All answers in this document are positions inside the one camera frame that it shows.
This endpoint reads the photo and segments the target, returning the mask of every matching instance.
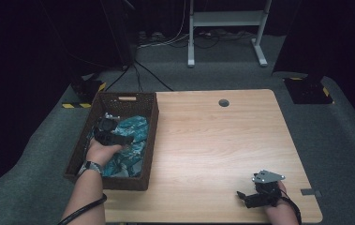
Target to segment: teal fabric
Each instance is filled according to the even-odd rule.
[[[148,128],[149,126],[145,117],[138,115],[129,117],[118,124],[114,133],[123,136],[134,136],[134,141],[131,145],[113,155],[104,168],[103,176],[140,176]]]

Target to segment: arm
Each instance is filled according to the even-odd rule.
[[[122,149],[121,145],[103,146],[94,139],[90,141],[86,160],[93,161],[101,167],[108,163],[113,154]],[[101,199],[103,193],[102,178],[99,172],[86,170],[77,180],[62,219],[68,217],[88,203]],[[104,204],[80,215],[69,224],[105,224]]]
[[[278,181],[279,188],[282,191],[282,196],[286,196],[286,188],[282,182]],[[277,202],[276,207],[266,205],[264,206],[265,213],[268,216],[268,219],[271,221],[273,225],[298,225],[298,221],[296,215],[294,214],[294,210],[291,206],[283,201],[279,200]]]

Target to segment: metal stand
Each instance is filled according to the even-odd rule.
[[[189,10],[188,67],[193,68],[195,66],[194,27],[245,25],[257,25],[259,27],[257,38],[252,38],[251,42],[259,59],[259,64],[262,67],[267,67],[268,63],[259,43],[261,42],[265,23],[268,19],[271,3],[272,0],[267,0],[264,10],[259,11],[194,12],[194,0],[191,0]]]

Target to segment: carpeted floor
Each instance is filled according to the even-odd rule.
[[[355,224],[355,111],[338,85],[327,77],[322,83],[334,104],[293,104],[283,78],[304,75],[272,74],[283,41],[283,37],[263,37],[261,47],[268,67],[259,66],[248,38],[219,41],[209,49],[200,47],[211,46],[211,40],[197,39],[194,68],[186,66],[186,47],[141,48],[137,60],[174,91],[273,90],[311,186],[320,193],[320,224]],[[169,91],[142,67],[136,64],[136,68],[143,91]],[[99,79],[110,84],[121,73],[111,69]],[[139,91],[136,70],[131,67],[109,91]],[[32,135],[17,165],[0,178],[0,224],[56,224],[60,219],[73,189],[63,172],[89,112],[61,107],[62,101],[74,100],[68,88]]]

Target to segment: black curtain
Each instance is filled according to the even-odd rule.
[[[301,1],[274,66],[277,71],[328,76],[355,108],[355,1]]]
[[[72,71],[38,1],[0,1],[0,177],[66,91]]]

